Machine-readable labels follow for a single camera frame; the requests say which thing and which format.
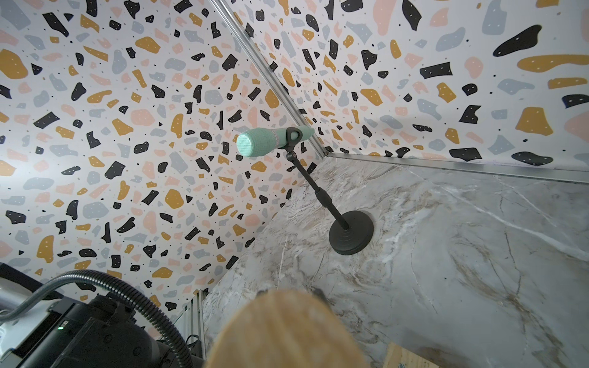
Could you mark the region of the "black microphone stand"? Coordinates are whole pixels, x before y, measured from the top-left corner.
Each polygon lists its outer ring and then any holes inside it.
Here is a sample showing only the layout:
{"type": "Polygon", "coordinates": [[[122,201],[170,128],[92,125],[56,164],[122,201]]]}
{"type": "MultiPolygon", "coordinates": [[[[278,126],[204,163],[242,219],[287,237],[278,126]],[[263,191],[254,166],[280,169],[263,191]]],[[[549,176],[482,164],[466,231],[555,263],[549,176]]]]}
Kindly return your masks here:
{"type": "Polygon", "coordinates": [[[301,164],[296,146],[302,141],[303,133],[300,129],[289,127],[286,129],[287,160],[294,165],[305,178],[320,204],[334,217],[328,234],[331,248],[339,255],[354,255],[363,251],[374,235],[374,222],[371,217],[362,211],[354,210],[341,213],[334,205],[331,196],[322,189],[301,164]]]}

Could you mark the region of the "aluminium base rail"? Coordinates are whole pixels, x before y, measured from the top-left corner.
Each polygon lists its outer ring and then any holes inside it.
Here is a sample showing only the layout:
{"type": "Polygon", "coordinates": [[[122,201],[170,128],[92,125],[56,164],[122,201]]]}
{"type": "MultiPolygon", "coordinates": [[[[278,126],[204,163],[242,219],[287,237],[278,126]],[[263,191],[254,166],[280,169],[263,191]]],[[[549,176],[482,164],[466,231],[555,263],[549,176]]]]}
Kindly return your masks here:
{"type": "Polygon", "coordinates": [[[190,301],[178,307],[173,322],[193,357],[204,361],[206,342],[202,291],[198,291],[190,301]]]}

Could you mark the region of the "wooden handle claw hammer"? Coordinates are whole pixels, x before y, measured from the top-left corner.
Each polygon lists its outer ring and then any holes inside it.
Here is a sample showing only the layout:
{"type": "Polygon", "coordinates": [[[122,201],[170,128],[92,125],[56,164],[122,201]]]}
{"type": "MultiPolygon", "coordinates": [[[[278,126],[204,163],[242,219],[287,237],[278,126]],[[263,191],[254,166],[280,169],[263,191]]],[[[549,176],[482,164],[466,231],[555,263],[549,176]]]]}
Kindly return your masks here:
{"type": "Polygon", "coordinates": [[[266,292],[222,329],[206,367],[369,367],[341,319],[320,297],[266,292]]]}

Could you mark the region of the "wooden block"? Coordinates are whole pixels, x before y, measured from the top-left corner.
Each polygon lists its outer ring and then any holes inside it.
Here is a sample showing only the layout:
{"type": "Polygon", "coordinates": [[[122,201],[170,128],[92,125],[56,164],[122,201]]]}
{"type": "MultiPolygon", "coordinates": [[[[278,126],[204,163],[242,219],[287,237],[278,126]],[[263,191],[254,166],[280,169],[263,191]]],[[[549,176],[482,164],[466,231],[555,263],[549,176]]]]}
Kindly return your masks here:
{"type": "Polygon", "coordinates": [[[439,368],[439,366],[395,343],[390,343],[383,368],[439,368]]]}

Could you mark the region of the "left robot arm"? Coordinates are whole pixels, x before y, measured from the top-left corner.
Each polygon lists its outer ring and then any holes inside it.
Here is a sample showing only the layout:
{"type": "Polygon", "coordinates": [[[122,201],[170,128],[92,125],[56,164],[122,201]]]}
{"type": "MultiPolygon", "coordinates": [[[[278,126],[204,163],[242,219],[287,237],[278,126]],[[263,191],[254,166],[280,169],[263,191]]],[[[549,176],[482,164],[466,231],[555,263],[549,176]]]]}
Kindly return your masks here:
{"type": "Polygon", "coordinates": [[[173,322],[110,274],[69,271],[36,290],[1,283],[3,367],[200,367],[173,322]]]}

